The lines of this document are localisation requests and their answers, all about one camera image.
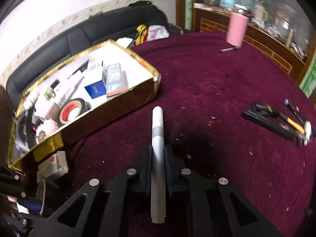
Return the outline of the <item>white tube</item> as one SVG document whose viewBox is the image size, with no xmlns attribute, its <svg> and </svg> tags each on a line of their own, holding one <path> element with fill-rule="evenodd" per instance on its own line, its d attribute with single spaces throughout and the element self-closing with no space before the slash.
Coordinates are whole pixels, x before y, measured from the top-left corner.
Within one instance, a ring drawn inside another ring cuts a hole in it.
<svg viewBox="0 0 316 237">
<path fill-rule="evenodd" d="M 166 218 L 165 139 L 163 110 L 160 106 L 152 114 L 152 170 L 151 170 L 151 221 L 162 224 Z"/>
</svg>

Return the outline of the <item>brown tape roll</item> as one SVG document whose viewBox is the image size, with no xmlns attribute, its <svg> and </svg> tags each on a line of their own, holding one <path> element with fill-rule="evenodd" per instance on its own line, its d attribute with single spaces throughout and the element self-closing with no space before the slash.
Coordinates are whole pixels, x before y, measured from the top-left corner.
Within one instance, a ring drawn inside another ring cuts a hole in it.
<svg viewBox="0 0 316 237">
<path fill-rule="evenodd" d="M 42 216 L 44 212 L 46 188 L 47 188 L 47 179 L 45 177 L 42 177 L 39 182 L 38 188 L 36 190 L 36 198 L 41 201 L 40 212 L 39 212 L 40 216 Z"/>
</svg>

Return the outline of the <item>black electrical tape roll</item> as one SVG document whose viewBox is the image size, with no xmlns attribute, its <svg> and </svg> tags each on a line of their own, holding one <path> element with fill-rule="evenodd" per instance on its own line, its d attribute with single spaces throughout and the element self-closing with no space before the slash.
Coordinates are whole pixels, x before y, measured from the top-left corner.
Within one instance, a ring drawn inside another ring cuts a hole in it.
<svg viewBox="0 0 316 237">
<path fill-rule="evenodd" d="M 58 117 L 59 126 L 66 125 L 83 113 L 89 110 L 89 106 L 85 100 L 81 98 L 72 99 L 67 102 L 61 109 Z"/>
</svg>

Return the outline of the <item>silver grey carton box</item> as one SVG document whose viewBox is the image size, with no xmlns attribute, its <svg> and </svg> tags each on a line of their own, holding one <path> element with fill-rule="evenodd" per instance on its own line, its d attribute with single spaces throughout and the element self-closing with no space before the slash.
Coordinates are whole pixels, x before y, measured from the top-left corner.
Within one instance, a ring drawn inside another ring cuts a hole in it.
<svg viewBox="0 0 316 237">
<path fill-rule="evenodd" d="M 112 97 L 126 91 L 125 79 L 120 63 L 107 66 L 106 77 L 107 97 Z"/>
</svg>

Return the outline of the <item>blue white medicine box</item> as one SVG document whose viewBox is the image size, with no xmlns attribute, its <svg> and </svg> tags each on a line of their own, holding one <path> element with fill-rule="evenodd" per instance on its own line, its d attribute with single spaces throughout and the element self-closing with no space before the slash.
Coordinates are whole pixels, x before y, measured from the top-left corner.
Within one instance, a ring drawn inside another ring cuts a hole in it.
<svg viewBox="0 0 316 237">
<path fill-rule="evenodd" d="M 103 61 L 94 61 L 88 64 L 83 85 L 91 99 L 98 98 L 107 93 L 106 71 L 103 67 Z"/>
</svg>

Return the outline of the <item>white green pill bottle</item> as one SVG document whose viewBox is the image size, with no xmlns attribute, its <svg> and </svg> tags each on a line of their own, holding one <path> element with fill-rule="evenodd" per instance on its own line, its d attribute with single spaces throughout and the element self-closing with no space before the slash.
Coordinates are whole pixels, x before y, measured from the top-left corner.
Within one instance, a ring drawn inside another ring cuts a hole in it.
<svg viewBox="0 0 316 237">
<path fill-rule="evenodd" d="M 50 100 L 52 98 L 54 98 L 56 96 L 54 89 L 49 86 L 46 90 L 46 92 L 44 93 L 44 97 L 46 98 L 46 100 Z"/>
</svg>

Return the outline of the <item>gold white open box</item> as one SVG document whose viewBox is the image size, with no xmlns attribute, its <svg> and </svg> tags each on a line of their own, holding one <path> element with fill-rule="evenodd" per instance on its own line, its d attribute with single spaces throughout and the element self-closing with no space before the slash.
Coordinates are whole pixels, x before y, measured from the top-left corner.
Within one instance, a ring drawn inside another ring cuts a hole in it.
<svg viewBox="0 0 316 237">
<path fill-rule="evenodd" d="M 113 40 L 61 62 L 21 95 L 8 143 L 8 167 L 23 173 L 57 150 L 152 100 L 161 75 Z"/>
</svg>

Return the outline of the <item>long black flat pen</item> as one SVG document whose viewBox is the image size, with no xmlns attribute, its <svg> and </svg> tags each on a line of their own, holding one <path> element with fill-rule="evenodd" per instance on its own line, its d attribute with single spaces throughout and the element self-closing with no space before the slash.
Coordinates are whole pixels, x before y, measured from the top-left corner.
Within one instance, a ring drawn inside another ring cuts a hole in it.
<svg viewBox="0 0 316 237">
<path fill-rule="evenodd" d="M 241 115 L 243 118 L 277 134 L 283 139 L 296 141 L 297 147 L 303 145 L 303 138 L 299 136 L 300 133 L 287 125 L 272 121 L 267 117 L 251 110 L 243 110 Z"/>
</svg>

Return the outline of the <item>yellow black pen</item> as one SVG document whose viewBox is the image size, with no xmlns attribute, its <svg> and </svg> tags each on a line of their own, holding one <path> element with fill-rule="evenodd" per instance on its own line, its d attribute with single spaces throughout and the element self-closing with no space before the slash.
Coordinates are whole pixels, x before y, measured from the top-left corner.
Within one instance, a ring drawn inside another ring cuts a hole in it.
<svg viewBox="0 0 316 237">
<path fill-rule="evenodd" d="M 297 130 L 300 134 L 305 135 L 305 130 L 303 126 L 301 126 L 299 123 L 296 123 L 292 119 L 290 119 L 288 116 L 281 113 L 278 109 L 271 107 L 268 104 L 259 104 L 259 103 L 253 103 L 251 105 L 251 108 L 255 112 L 265 112 L 267 116 L 272 118 L 281 118 L 283 121 L 287 122 L 291 127 L 293 127 L 295 130 Z"/>
</svg>

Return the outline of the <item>small pen near thermos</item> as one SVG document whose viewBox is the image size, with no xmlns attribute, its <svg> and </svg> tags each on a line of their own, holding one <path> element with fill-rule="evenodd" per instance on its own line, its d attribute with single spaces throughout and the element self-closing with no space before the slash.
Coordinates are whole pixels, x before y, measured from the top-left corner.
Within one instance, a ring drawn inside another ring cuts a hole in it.
<svg viewBox="0 0 316 237">
<path fill-rule="evenodd" d="M 226 48 L 226 49 L 221 49 L 220 53 L 226 53 L 226 52 L 230 52 L 230 51 L 234 51 L 234 50 L 238 50 L 241 47 L 231 47 L 231 48 Z"/>
</svg>

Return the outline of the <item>yellow cloth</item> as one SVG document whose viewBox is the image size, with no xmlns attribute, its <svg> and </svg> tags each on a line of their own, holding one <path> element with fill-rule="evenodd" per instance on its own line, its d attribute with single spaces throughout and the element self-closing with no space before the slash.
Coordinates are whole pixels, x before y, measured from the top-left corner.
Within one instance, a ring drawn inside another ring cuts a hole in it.
<svg viewBox="0 0 316 237">
<path fill-rule="evenodd" d="M 134 40 L 134 45 L 140 45 L 147 42 L 148 29 L 146 25 L 137 27 L 137 35 Z"/>
</svg>

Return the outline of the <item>small white bottle on pens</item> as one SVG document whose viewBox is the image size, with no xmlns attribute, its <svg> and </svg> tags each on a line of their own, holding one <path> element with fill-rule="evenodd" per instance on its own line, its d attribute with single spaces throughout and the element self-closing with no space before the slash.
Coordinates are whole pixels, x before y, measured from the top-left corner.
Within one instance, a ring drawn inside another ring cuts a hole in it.
<svg viewBox="0 0 316 237">
<path fill-rule="evenodd" d="M 310 143 L 310 138 L 312 135 L 312 126 L 309 121 L 304 122 L 305 140 L 304 145 L 307 146 Z"/>
</svg>

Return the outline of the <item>black leather sofa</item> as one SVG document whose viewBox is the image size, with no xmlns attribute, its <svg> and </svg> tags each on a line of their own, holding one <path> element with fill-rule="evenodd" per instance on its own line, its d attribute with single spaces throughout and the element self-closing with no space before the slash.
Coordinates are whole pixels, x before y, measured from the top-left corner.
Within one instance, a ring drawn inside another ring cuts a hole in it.
<svg viewBox="0 0 316 237">
<path fill-rule="evenodd" d="M 168 22 L 163 11 L 148 1 L 91 16 L 44 44 L 13 71 L 6 83 L 10 109 L 16 110 L 22 94 L 59 63 L 109 39 L 133 39 L 140 25 L 161 25 L 170 35 L 181 32 Z"/>
</svg>

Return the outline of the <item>pink thermos bottle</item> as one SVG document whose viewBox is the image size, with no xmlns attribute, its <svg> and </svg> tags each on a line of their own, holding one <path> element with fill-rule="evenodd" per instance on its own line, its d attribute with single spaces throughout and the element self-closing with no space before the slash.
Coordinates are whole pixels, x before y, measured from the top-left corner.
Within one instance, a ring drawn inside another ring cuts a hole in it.
<svg viewBox="0 0 316 237">
<path fill-rule="evenodd" d="M 226 42 L 234 47 L 241 47 L 248 22 L 252 16 L 249 7 L 235 4 L 231 14 L 226 36 Z"/>
</svg>

